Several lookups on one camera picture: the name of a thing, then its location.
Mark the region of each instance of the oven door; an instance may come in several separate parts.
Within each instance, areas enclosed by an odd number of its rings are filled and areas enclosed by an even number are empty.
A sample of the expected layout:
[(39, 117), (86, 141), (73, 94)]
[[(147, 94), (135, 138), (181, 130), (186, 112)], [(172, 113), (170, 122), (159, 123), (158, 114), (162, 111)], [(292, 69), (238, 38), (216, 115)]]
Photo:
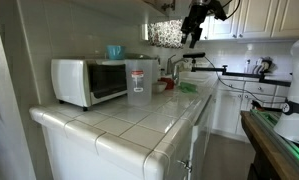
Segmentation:
[(100, 99), (127, 90), (125, 65), (88, 65), (90, 91)]

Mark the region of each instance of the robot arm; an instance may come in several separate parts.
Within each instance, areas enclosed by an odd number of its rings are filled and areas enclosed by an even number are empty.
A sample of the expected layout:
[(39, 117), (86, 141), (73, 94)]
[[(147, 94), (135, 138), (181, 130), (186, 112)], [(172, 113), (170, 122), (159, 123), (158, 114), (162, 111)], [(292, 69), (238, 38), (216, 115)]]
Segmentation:
[(199, 27), (205, 21), (208, 11), (211, 10), (215, 14), (216, 19), (226, 20), (227, 16), (217, 0), (192, 0), (189, 16), (183, 21), (181, 31), (181, 43), (185, 44), (188, 34), (192, 36), (190, 48), (194, 48), (196, 42), (200, 39), (202, 29)]

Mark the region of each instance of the faucet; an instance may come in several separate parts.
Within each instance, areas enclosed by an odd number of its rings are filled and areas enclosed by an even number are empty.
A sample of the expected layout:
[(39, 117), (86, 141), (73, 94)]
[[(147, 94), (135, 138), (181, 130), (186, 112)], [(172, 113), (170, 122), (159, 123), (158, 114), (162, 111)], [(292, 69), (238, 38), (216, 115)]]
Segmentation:
[(175, 54), (174, 55), (172, 55), (170, 58), (168, 58), (168, 61), (167, 61), (167, 73), (166, 73), (166, 75), (169, 75), (169, 74), (171, 74), (172, 73), (172, 62), (171, 62), (171, 59), (174, 57), (174, 56), (176, 56)]
[(188, 62), (188, 59), (181, 58), (178, 61), (172, 63), (172, 79), (175, 81), (175, 84), (178, 85), (179, 83), (179, 62)]

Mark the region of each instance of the label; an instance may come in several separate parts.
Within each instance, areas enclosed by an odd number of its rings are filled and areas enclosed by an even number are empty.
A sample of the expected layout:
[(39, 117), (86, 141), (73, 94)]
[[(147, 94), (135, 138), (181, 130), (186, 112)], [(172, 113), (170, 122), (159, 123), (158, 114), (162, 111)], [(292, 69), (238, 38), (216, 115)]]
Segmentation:
[(131, 71), (133, 91), (143, 92), (143, 70)]

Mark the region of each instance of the teal cup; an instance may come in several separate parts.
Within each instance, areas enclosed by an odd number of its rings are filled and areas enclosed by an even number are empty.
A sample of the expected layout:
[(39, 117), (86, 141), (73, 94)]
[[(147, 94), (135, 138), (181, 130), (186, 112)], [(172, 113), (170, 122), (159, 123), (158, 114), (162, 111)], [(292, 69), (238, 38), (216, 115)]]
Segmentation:
[(125, 59), (125, 47), (124, 46), (107, 46), (107, 53), (110, 60)]

